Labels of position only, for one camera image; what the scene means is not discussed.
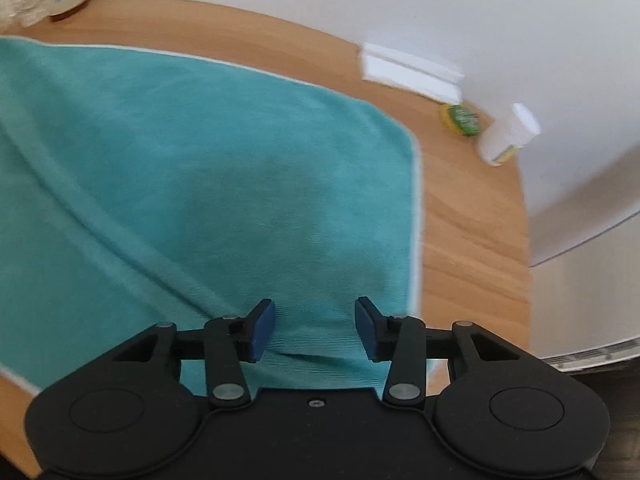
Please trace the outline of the teal towel white trim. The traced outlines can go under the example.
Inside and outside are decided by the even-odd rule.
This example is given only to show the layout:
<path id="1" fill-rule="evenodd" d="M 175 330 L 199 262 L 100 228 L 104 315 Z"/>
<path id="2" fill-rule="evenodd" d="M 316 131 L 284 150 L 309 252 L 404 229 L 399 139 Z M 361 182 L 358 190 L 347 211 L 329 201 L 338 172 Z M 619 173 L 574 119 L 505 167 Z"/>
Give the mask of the teal towel white trim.
<path id="1" fill-rule="evenodd" d="M 419 302 L 421 159 L 372 104 L 196 56 L 1 43 L 1 368 L 40 390 L 157 323 L 277 307 L 252 388 L 381 388 Z"/>

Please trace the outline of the green yellow round tin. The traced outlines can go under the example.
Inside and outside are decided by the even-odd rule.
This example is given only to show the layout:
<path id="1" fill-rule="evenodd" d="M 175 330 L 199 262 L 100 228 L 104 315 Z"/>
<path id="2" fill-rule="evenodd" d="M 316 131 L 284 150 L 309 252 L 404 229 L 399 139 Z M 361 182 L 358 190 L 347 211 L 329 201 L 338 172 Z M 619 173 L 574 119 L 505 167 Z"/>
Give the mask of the green yellow round tin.
<path id="1" fill-rule="evenodd" d="M 442 123 L 460 136 L 478 136 L 480 118 L 469 108 L 461 104 L 444 104 L 440 108 Z"/>

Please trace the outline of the white air conditioner unit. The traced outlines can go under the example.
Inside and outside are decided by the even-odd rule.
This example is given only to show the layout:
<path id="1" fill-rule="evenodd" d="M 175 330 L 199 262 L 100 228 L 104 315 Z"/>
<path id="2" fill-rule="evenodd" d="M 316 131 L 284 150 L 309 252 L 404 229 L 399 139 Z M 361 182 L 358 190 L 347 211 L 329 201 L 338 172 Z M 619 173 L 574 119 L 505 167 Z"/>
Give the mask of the white air conditioner unit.
<path id="1" fill-rule="evenodd" d="M 639 150 L 529 221 L 530 350 L 563 372 L 638 358 Z"/>

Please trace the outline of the white pill bottle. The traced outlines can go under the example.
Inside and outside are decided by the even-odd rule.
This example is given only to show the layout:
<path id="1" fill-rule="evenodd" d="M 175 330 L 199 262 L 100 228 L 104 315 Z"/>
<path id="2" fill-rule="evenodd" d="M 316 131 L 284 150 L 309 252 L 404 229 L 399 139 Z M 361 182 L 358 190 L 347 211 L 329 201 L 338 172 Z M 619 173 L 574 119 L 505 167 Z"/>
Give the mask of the white pill bottle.
<path id="1" fill-rule="evenodd" d="M 497 167 L 509 160 L 541 134 L 534 114 L 522 103 L 513 103 L 510 112 L 495 120 L 476 140 L 476 150 L 486 164 Z"/>

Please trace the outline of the folded white tissue paper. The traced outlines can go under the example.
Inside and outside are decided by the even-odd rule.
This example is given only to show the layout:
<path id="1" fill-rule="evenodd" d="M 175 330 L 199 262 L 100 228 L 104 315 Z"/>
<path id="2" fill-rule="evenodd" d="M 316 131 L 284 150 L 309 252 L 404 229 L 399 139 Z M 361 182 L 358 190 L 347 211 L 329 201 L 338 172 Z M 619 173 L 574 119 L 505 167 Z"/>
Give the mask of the folded white tissue paper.
<path id="1" fill-rule="evenodd" d="M 363 80 L 406 90 L 442 104 L 461 104 L 462 74 L 452 68 L 394 49 L 363 44 L 359 50 Z"/>

